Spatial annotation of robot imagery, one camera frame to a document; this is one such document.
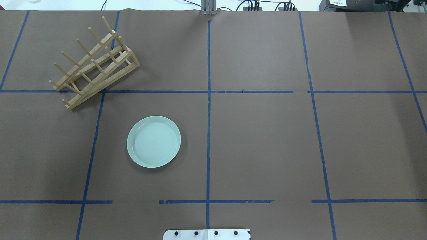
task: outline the plate rim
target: plate rim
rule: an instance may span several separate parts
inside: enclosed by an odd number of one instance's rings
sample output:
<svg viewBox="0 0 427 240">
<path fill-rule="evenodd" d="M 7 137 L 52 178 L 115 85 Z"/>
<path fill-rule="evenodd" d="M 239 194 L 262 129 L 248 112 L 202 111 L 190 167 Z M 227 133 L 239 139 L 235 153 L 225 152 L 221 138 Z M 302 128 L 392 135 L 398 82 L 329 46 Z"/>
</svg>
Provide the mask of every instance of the plate rim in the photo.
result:
<svg viewBox="0 0 427 240">
<path fill-rule="evenodd" d="M 178 147 L 177 147 L 176 151 L 174 152 L 174 154 L 173 154 L 170 158 L 168 158 L 167 160 L 165 160 L 165 161 L 161 162 L 161 165 L 149 165 L 149 166 L 145 165 L 145 164 L 144 164 L 144 161 L 143 161 L 142 159 L 138 158 L 138 157 L 136 156 L 136 154 L 132 151 L 132 146 L 129 146 L 129 144 L 130 144 L 130 142 L 129 142 L 129 137 L 131 136 L 131 133 L 133 133 L 133 132 L 135 132 L 135 131 L 136 131 L 136 128 L 135 128 L 135 127 L 136 127 L 140 122 L 142 122 L 142 121 L 147 121 L 147 119 L 149 119 L 149 118 L 161 118 L 161 119 L 164 119 L 164 120 L 166 120 L 167 122 L 171 123 L 172 128 L 176 128 L 176 129 L 178 130 L 178 135 L 179 135 L 179 139 L 178 139 Z M 126 148 L 127 148 L 127 151 L 128 151 L 129 156 L 131 157 L 131 159 L 132 159 L 136 164 L 138 164 L 138 165 L 140 165 L 140 166 L 142 166 L 142 167 L 146 167 L 146 168 L 157 168 L 157 167 L 161 167 L 161 166 L 164 166 L 164 165 L 166 165 L 166 164 L 170 163 L 170 161 L 172 161 L 172 160 L 176 157 L 176 155 L 178 154 L 179 149 L 181 148 L 181 131 L 179 131 L 178 126 L 177 126 L 177 125 L 176 125 L 176 124 L 175 124 L 171 119 L 169 119 L 169 118 L 167 118 L 167 117 L 160 116 L 160 115 L 154 115 L 154 116 L 145 117 L 145 118 L 143 118 L 143 119 L 139 120 L 138 122 L 136 122 L 136 123 L 132 126 L 131 130 L 130 130 L 130 131 L 129 131 L 129 133 L 128 133 L 128 137 L 127 137 L 127 140 L 126 140 Z"/>
</svg>

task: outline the white bracket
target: white bracket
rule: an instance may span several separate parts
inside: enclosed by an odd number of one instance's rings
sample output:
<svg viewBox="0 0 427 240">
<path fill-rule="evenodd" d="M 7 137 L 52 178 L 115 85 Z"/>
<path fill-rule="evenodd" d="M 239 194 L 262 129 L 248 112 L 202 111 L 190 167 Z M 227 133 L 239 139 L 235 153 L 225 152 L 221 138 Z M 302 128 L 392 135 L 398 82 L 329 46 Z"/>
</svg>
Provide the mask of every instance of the white bracket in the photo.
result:
<svg viewBox="0 0 427 240">
<path fill-rule="evenodd" d="M 202 0 L 202 15 L 216 15 L 216 0 Z"/>
<path fill-rule="evenodd" d="M 249 229 L 167 230 L 163 240 L 250 240 Z"/>
</svg>

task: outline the white background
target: white background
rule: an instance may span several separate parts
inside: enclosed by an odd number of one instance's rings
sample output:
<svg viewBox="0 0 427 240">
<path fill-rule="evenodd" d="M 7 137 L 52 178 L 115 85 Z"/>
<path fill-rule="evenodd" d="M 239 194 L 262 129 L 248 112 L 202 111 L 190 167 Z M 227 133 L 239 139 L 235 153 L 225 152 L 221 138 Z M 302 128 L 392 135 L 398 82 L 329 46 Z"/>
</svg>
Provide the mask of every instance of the white background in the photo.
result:
<svg viewBox="0 0 427 240">
<path fill-rule="evenodd" d="M 6 10 L 101 10 L 105 0 L 0 0 Z M 200 0 L 190 0 L 200 5 Z M 318 11 L 321 0 L 293 0 L 299 11 Z M 228 7 L 236 10 L 241 0 L 217 0 L 216 7 Z M 277 3 L 260 3 L 263 11 L 274 11 Z M 189 10 L 200 7 L 182 0 L 107 0 L 105 10 L 123 10 L 126 8 L 138 10 Z M 412 2 L 405 12 L 424 12 L 422 6 Z"/>
</svg>

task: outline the brown table surface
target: brown table surface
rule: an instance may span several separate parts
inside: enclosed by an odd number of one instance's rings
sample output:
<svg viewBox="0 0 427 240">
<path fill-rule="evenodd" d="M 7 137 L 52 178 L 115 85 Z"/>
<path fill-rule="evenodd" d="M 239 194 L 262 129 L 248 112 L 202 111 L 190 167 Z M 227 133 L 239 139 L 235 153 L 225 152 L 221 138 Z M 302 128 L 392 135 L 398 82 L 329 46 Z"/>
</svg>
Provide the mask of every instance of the brown table surface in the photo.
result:
<svg viewBox="0 0 427 240">
<path fill-rule="evenodd" d="M 123 36 L 141 66 L 73 111 L 48 83 Z M 427 15 L 0 11 L 0 239 L 427 238 Z M 147 169 L 131 127 L 182 144 Z"/>
</svg>

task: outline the plate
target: plate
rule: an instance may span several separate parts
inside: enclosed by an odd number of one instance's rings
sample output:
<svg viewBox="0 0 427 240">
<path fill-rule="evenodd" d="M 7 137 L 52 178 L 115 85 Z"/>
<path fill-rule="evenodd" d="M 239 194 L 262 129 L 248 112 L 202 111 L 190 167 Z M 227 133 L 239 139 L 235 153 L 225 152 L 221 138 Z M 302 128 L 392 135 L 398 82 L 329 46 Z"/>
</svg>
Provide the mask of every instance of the plate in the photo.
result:
<svg viewBox="0 0 427 240">
<path fill-rule="evenodd" d="M 151 116 L 132 127 L 127 147 L 132 160 L 143 167 L 155 168 L 169 163 L 181 146 L 181 133 L 167 117 Z"/>
</svg>

